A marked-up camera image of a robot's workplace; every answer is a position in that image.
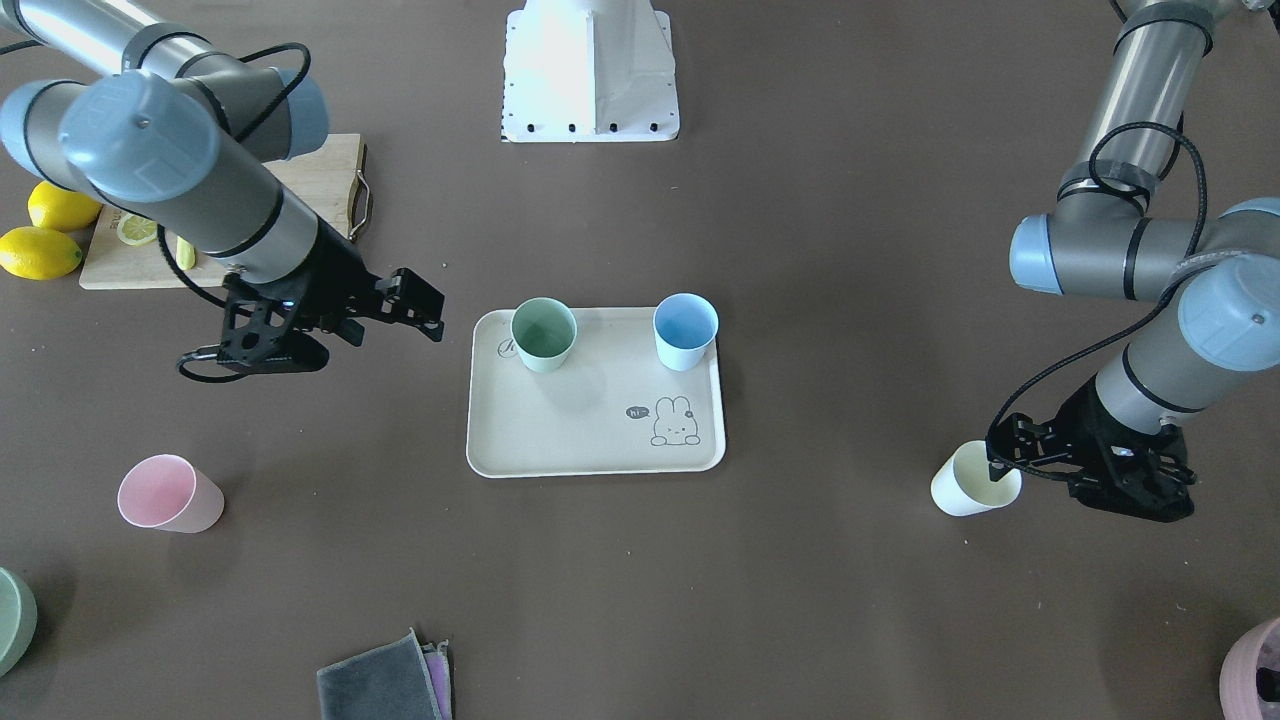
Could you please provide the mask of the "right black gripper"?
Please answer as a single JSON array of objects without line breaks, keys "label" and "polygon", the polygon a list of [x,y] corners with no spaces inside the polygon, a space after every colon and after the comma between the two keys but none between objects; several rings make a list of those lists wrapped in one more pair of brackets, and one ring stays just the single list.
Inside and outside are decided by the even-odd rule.
[{"label": "right black gripper", "polygon": [[238,374],[316,372],[329,359],[308,334],[320,328],[361,347],[356,316],[408,325],[433,342],[444,334],[445,296],[408,268],[381,278],[367,270],[346,237],[321,219],[300,265],[279,279],[253,283],[228,274],[219,366]]}]

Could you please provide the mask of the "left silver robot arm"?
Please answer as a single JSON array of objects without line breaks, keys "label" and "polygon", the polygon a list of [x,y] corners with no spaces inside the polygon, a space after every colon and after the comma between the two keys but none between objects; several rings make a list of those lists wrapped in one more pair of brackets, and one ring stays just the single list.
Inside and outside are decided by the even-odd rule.
[{"label": "left silver robot arm", "polygon": [[1041,293],[1152,302],[1066,398],[1036,421],[1006,401],[986,437],[956,452],[1004,506],[1025,475],[1061,482],[1091,509],[1176,521],[1197,480],[1184,425],[1277,365],[1277,200],[1210,217],[1204,161],[1184,131],[1196,73],[1231,14],[1275,1],[1115,1],[1108,81],[1051,214],[1015,229],[1009,266]]}]

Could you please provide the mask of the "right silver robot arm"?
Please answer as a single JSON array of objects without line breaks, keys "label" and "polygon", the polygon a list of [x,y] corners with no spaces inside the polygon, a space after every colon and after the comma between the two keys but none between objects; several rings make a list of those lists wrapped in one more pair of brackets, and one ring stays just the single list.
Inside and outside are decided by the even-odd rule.
[{"label": "right silver robot arm", "polygon": [[227,269],[221,337],[183,355],[218,380],[316,372],[316,333],[352,346],[362,319],[439,341],[444,296],[401,268],[374,275],[270,170],[319,150],[323,92],[303,61],[253,68],[202,35],[131,1],[5,1],[3,27],[100,73],[20,86],[3,104],[3,145],[42,181],[145,217]]}]

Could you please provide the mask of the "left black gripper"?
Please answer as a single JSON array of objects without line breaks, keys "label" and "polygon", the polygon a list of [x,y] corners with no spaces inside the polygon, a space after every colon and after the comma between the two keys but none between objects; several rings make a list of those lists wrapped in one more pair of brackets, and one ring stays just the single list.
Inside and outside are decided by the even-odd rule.
[{"label": "left black gripper", "polygon": [[1152,521],[1178,521],[1194,512],[1181,429],[1148,436],[1114,419],[1094,384],[1085,383],[1044,423],[1014,413],[989,428],[987,477],[1006,480],[1012,469],[1066,484],[1080,503]]}]

